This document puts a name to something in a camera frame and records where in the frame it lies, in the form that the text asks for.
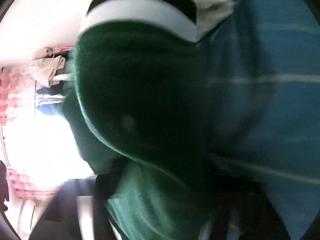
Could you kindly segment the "green varsity jacket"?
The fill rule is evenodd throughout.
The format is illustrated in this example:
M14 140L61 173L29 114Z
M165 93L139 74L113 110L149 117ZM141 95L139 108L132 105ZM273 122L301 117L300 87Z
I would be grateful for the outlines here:
M196 2L92 0L72 52L62 111L94 173L115 172L104 205L123 239L197 239L213 218L202 194L226 181Z

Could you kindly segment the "clothes pile on shelf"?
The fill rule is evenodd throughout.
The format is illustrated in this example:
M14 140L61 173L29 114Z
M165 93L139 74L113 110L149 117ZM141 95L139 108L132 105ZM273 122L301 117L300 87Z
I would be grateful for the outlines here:
M57 115L72 83L70 54L72 45L44 47L30 61L31 77L35 81L35 115Z

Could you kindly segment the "blue striped bed sheet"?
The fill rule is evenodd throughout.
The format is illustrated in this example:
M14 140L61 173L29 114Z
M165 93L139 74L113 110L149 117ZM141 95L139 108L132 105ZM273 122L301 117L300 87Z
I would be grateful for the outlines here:
M319 239L319 2L233 0L201 42L225 187L260 187L290 239Z

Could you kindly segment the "white fluffy folded blanket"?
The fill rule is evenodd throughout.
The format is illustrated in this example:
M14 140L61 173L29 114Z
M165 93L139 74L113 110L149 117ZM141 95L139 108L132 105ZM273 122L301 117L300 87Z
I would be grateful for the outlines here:
M197 0L196 29L199 41L234 12L233 0Z

